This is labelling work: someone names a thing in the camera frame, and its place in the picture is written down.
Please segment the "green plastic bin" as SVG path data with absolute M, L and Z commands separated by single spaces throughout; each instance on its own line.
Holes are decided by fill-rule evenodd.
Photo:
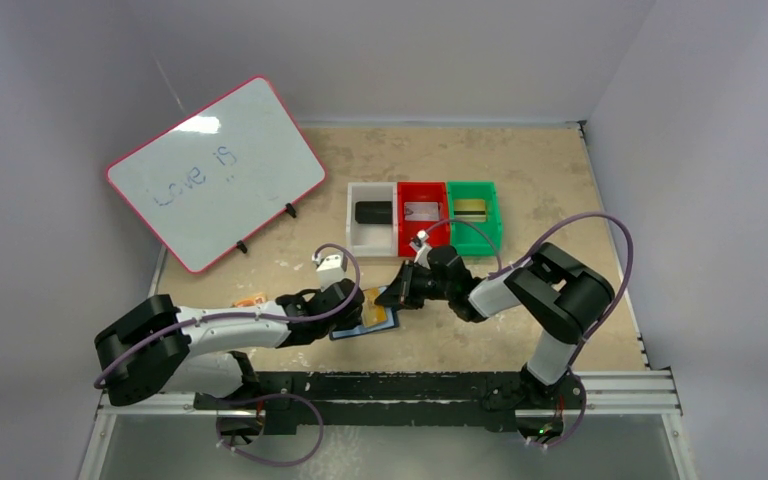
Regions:
M 460 223 L 450 224 L 450 243 L 463 256 L 492 257 L 502 247 L 504 226 L 500 211 L 497 189 L 493 182 L 448 182 L 447 195 L 449 216 L 453 216 L 453 200 L 457 198 L 480 198 L 487 203 L 488 218 L 483 223 L 473 223 L 479 230 Z

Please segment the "white plastic bin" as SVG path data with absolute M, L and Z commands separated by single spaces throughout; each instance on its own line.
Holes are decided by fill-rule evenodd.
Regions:
M 345 220 L 346 246 L 358 258 L 384 258 L 397 256 L 398 228 L 396 216 L 390 212 L 383 224 L 362 224 L 356 220 L 360 202 L 389 202 L 397 200 L 396 182 L 349 182 Z

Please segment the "blue leather card holder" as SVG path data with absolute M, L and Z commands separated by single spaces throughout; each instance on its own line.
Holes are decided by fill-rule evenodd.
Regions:
M 367 303 L 363 307 L 360 324 L 350 329 L 335 330 L 329 334 L 329 339 L 337 341 L 354 338 L 395 329 L 399 325 L 394 309 Z

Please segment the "gold card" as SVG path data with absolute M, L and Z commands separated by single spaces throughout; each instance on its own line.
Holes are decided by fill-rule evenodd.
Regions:
M 453 200 L 453 216 L 457 219 L 483 223 L 488 218 L 487 203 L 480 198 L 457 198 Z
M 384 291 L 384 287 L 375 287 L 365 289 L 364 305 L 362 311 L 361 326 L 367 331 L 378 331 L 393 326 L 389 311 L 376 304 L 379 295 Z

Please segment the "red plastic bin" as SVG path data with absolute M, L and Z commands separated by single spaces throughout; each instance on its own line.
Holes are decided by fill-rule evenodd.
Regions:
M 444 182 L 398 182 L 397 200 L 394 207 L 397 214 L 398 240 L 397 253 L 400 257 L 413 257 L 415 251 L 409 241 L 419 230 L 427 230 L 436 222 L 409 222 L 404 220 L 405 202 L 438 202 L 441 206 L 441 219 L 449 217 L 447 186 Z

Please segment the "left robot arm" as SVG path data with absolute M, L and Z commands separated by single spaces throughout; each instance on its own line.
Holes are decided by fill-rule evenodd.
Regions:
M 365 297 L 344 278 L 252 307 L 199 309 L 153 295 L 94 339 L 101 372 L 94 387 L 114 406 L 167 391 L 194 391 L 244 409 L 258 382 L 244 373 L 241 350 L 310 345 L 361 321 Z

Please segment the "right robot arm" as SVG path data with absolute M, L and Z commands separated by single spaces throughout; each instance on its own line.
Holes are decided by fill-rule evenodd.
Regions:
M 457 250 L 445 245 L 431 248 L 423 263 L 404 262 L 375 304 L 417 310 L 427 300 L 446 301 L 470 323 L 525 308 L 543 332 L 521 370 L 521 392 L 529 404 L 544 407 L 559 396 L 576 348 L 615 300 L 615 292 L 603 276 L 551 243 L 495 278 L 474 276 Z

